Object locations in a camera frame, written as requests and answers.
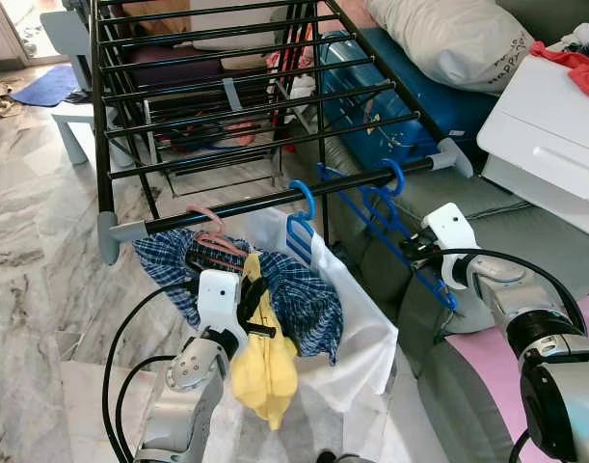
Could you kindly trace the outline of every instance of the drying rack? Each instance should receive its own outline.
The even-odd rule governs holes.
[[[448,167],[455,163],[459,165],[460,162],[463,164],[462,160],[465,157],[459,148],[451,139],[442,133],[438,125],[431,119],[424,108],[420,106],[415,96],[410,93],[400,78],[395,75],[382,58],[376,54],[373,47],[367,42],[356,25],[348,18],[335,0],[325,0],[326,5],[331,11],[330,14],[325,15],[318,15],[318,0],[276,0],[250,3],[247,5],[134,17],[109,17],[107,13],[107,7],[109,6],[137,1],[139,0],[92,0],[91,43],[99,207],[98,235],[100,251],[106,262],[112,264],[118,259],[119,248],[122,242],[142,239],[154,233],[187,227],[209,220],[203,214],[196,212],[181,212],[174,216],[161,217],[150,190],[147,178],[147,174],[149,173],[157,172],[165,175],[193,173],[251,162],[260,158],[268,157],[274,159],[275,156],[280,155],[281,148],[292,145],[296,146],[304,142],[317,142],[319,144],[318,161],[324,165],[326,160],[324,140],[326,138],[414,119],[419,120],[436,140],[439,144],[441,154],[401,166],[403,172],[433,170]],[[286,7],[285,20],[135,39],[122,39],[117,33],[118,26],[136,21],[202,14],[244,12],[267,7]],[[334,19],[341,21],[346,30],[345,34],[339,37],[321,37],[318,32],[318,23]],[[241,35],[275,31],[282,32],[282,40],[269,46],[219,51],[200,56],[145,63],[126,63],[123,59],[126,50],[141,45],[172,44],[181,41],[216,38],[232,38],[235,40],[237,36]],[[320,47],[338,41],[356,41],[366,54],[366,57],[342,63],[322,65],[319,61]],[[299,68],[299,58],[303,54],[305,47],[313,48],[313,63],[309,68]],[[161,68],[186,63],[197,63],[204,60],[266,54],[276,51],[280,52],[280,58],[278,64],[273,68],[204,77],[192,83],[180,85],[159,88],[139,88],[134,84],[131,75],[131,72],[139,69]],[[316,89],[322,89],[324,71],[369,64],[377,67],[385,76],[385,82],[340,93],[326,94],[316,92],[316,95],[300,98],[290,98],[288,96],[292,88],[293,79],[296,76],[311,74],[315,78]],[[257,87],[262,89],[261,94],[254,91],[257,90]],[[271,93],[265,91],[269,87],[273,87]],[[331,129],[328,125],[325,125],[325,101],[351,98],[357,95],[369,95],[373,97],[382,92],[397,92],[412,112],[400,117],[361,123],[342,129]],[[210,99],[210,104],[212,104],[210,110],[206,106],[205,98],[199,97],[201,95],[207,95],[207,93],[212,98]],[[154,115],[147,107],[146,101],[150,98],[164,96],[169,98],[182,97],[183,104],[176,105],[174,109],[166,108],[166,110],[158,113],[159,119],[154,121],[152,118]],[[312,127],[297,109],[301,105],[313,105],[316,108],[317,128]],[[119,115],[118,126],[107,125],[107,106],[116,108]],[[299,136],[287,135],[286,131],[283,130],[283,120],[288,110],[300,120],[302,127],[305,128],[307,133]],[[248,126],[243,129],[229,127],[230,123],[260,120],[262,120],[262,124]],[[233,139],[241,135],[264,132],[271,132],[273,138],[271,141],[254,146],[204,152],[200,155],[183,155],[177,159],[168,160],[161,157],[159,150],[151,146],[151,143],[154,144],[155,133],[178,130],[175,133],[179,134],[181,129],[184,131],[185,127],[204,123],[214,123],[219,127],[214,128],[216,125],[211,125],[207,129],[208,132],[203,133],[201,136],[192,136],[194,143],[198,141],[216,143],[220,140]],[[187,143],[187,141],[188,137],[183,140],[183,143]],[[153,148],[150,150],[150,162],[141,160],[139,150],[141,144],[145,144],[148,148]],[[134,160],[135,165],[116,172],[113,171],[110,166],[109,155],[111,145],[126,150]],[[137,221],[120,224],[115,210],[112,183],[118,179],[127,177],[139,178],[152,217],[139,218]],[[365,184],[384,185],[394,178],[394,170],[389,167],[383,167],[359,175],[327,179],[317,185],[311,186],[309,188],[310,193],[322,199],[325,240],[330,242],[328,237],[328,194]],[[264,207],[299,201],[304,198],[305,195],[298,189],[285,189],[279,193],[222,204],[212,207],[212,210],[221,217],[229,217],[259,210]]]

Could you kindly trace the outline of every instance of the gray sofa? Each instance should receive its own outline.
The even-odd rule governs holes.
[[[589,0],[501,0],[536,39],[558,41],[589,22]],[[313,178],[317,144],[297,152]],[[327,164],[346,174],[361,166],[336,139],[326,141]],[[351,197],[361,203],[356,190]],[[469,218],[479,245],[520,256],[558,277],[578,300],[589,294],[589,235],[479,176],[446,170],[408,175],[395,201],[401,220],[417,230],[430,211],[453,202]],[[477,373],[442,337],[492,326],[490,311],[467,292],[456,294],[459,315],[448,312],[337,196],[330,198],[334,239],[340,240],[357,277],[399,327],[399,343],[415,376],[425,410],[454,463],[505,463],[508,431]],[[389,235],[397,243],[401,236]]]

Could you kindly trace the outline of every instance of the dark red fabric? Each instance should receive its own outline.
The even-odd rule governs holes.
[[[574,51],[549,51],[541,41],[535,41],[530,49],[534,56],[546,58],[559,65],[573,68],[568,75],[589,96],[589,56]]]

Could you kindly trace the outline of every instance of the cable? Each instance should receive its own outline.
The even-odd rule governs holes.
[[[529,268],[533,272],[539,274],[541,277],[545,278],[553,285],[553,287],[559,294],[560,298],[562,299],[562,303],[566,308],[568,317],[573,322],[575,327],[579,329],[581,333],[583,333],[583,336],[587,337],[587,326],[585,325],[583,314],[581,313],[581,310],[579,309],[579,306],[576,303],[576,300],[573,297],[573,295],[570,293],[570,291],[566,289],[564,285],[562,285],[562,282],[560,282],[557,278],[551,275],[547,270],[539,267],[538,265],[532,262],[518,258],[516,256],[511,256],[510,254],[501,253],[500,251],[489,251],[486,249],[474,248],[441,249],[433,253],[424,254],[422,256],[416,256],[415,259],[434,259],[438,256],[447,256],[452,254],[474,254],[475,256],[489,256],[491,258],[509,260],[518,265],[521,265],[522,267]]]
[[[114,420],[117,427],[117,435],[119,437],[120,448],[122,449],[122,452],[125,454],[127,461],[133,461],[133,454],[131,453],[129,446],[127,445],[127,441],[124,438],[124,433],[122,432],[122,402],[124,401],[124,395],[127,392],[127,388],[129,387],[129,384],[131,384],[131,381],[133,380],[133,377],[136,375],[136,373],[140,371],[142,368],[144,368],[146,365],[152,364],[154,362],[164,362],[168,360],[173,360],[174,358],[175,355],[157,355],[155,357],[150,357],[136,365],[131,371],[129,371],[127,377],[124,378],[124,382],[120,387],[119,397],[117,398],[117,410]]]
[[[193,282],[184,282],[184,283],[175,283],[173,285],[162,286],[159,289],[154,290],[151,294],[145,297],[140,304],[138,304],[126,317],[126,319],[122,322],[119,327],[119,330],[114,335],[112,339],[112,344],[110,345],[110,351],[108,352],[108,358],[105,363],[105,371],[103,372],[103,387],[101,389],[101,415],[103,417],[103,425],[105,427],[106,435],[108,436],[108,440],[110,441],[110,445],[114,450],[114,454],[117,456],[117,459],[120,463],[131,463],[133,459],[128,460],[124,452],[122,451],[122,447],[117,440],[117,436],[114,432],[114,428],[112,427],[112,421],[110,419],[110,410],[108,408],[108,392],[110,387],[110,373],[112,372],[112,364],[114,362],[114,354],[116,352],[117,343],[119,342],[120,336],[122,335],[122,331],[126,328],[129,324],[131,319],[140,311],[140,309],[145,306],[151,299],[155,296],[161,294],[164,291],[170,289],[176,289],[180,287],[188,287]]]
[[[529,439],[529,431],[526,429],[517,442],[513,446],[513,449],[510,451],[510,456],[508,457],[508,463],[518,463],[519,462],[519,454],[522,452],[523,446]]]

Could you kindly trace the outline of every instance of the blue suitcase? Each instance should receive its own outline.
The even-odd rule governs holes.
[[[467,156],[479,152],[476,135],[493,109],[497,98],[491,95],[452,89],[427,78],[406,56],[403,49],[382,29],[364,29],[362,33],[378,55],[390,66],[416,96],[420,105],[442,129],[451,136]],[[332,32],[327,36],[343,34]],[[366,55],[354,41],[322,45],[322,64],[364,58]],[[327,94],[375,85],[386,81],[373,65],[361,65],[324,71],[323,92]],[[393,91],[373,98],[357,95],[328,100],[325,113],[333,128],[345,128],[410,114],[412,110]],[[438,152],[429,132],[417,121],[383,125],[341,135],[350,151],[365,169],[371,169],[384,157],[407,163]]]

